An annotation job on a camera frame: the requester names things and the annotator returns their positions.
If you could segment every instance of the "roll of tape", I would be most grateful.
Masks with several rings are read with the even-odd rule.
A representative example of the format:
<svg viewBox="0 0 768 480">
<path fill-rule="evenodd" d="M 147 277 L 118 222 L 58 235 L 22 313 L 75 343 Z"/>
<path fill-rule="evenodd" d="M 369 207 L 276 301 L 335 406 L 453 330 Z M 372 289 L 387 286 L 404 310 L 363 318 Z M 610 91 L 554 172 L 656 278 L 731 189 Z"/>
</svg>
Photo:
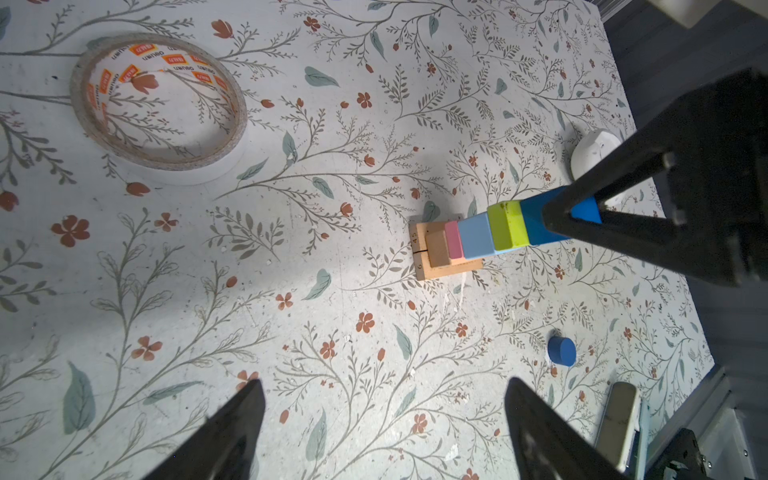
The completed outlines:
<svg viewBox="0 0 768 480">
<path fill-rule="evenodd" d="M 186 41 L 105 38 L 80 57 L 70 93 L 88 136 L 148 180 L 202 184 L 243 155 L 243 92 L 215 57 Z"/>
</svg>

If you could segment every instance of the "yellow-green block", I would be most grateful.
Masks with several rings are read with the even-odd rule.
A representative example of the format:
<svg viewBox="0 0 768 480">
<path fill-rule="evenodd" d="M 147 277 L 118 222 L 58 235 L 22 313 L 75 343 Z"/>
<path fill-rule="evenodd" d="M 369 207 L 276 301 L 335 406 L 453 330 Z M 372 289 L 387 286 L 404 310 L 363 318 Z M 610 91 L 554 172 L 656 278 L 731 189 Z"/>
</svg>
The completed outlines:
<svg viewBox="0 0 768 480">
<path fill-rule="evenodd" d="M 520 202 L 510 200 L 488 207 L 488 222 L 491 224 L 493 247 L 498 252 L 525 247 L 528 231 L 525 229 Z"/>
</svg>

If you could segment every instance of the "blue cylinder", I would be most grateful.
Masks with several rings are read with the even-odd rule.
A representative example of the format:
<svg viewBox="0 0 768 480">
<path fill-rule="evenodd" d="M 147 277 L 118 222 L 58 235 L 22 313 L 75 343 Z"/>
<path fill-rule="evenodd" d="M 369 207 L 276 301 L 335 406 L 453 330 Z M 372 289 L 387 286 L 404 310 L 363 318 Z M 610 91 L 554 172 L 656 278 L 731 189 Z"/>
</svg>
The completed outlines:
<svg viewBox="0 0 768 480">
<path fill-rule="evenodd" d="M 559 365 L 573 366 L 576 363 L 576 345 L 563 336 L 553 336 L 547 343 L 549 358 Z"/>
</svg>

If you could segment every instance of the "pink block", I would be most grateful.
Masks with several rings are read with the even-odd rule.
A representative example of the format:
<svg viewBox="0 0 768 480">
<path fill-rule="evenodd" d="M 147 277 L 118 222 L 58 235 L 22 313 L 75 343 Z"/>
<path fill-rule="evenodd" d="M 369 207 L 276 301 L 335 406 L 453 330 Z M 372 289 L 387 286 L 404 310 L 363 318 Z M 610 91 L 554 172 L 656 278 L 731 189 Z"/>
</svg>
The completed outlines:
<svg viewBox="0 0 768 480">
<path fill-rule="evenodd" d="M 458 223 L 454 221 L 445 224 L 445 238 L 448 241 L 448 256 L 453 260 L 464 258 L 462 237 L 458 234 Z"/>
</svg>

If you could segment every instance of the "floral tablecloth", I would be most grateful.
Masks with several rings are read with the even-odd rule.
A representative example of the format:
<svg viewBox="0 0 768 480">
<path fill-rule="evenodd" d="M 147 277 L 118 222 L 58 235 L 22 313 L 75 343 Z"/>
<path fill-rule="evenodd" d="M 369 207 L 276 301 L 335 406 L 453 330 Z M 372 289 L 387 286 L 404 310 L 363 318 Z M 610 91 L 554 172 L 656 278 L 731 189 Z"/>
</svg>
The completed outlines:
<svg viewBox="0 0 768 480">
<path fill-rule="evenodd" d="M 236 76 L 232 171 L 152 184 L 84 136 L 71 69 L 131 31 Z M 656 432 L 713 365 L 685 279 L 601 247 L 415 280 L 409 221 L 566 184 L 584 133 L 634 131 L 591 4 L 18 0 L 0 38 L 2 478 L 140 478 L 255 378 L 260 478 L 510 478 L 511 376 L 592 439 L 612 382 Z M 153 85 L 132 100 L 172 143 Z M 661 214 L 650 182 L 621 209 Z"/>
</svg>

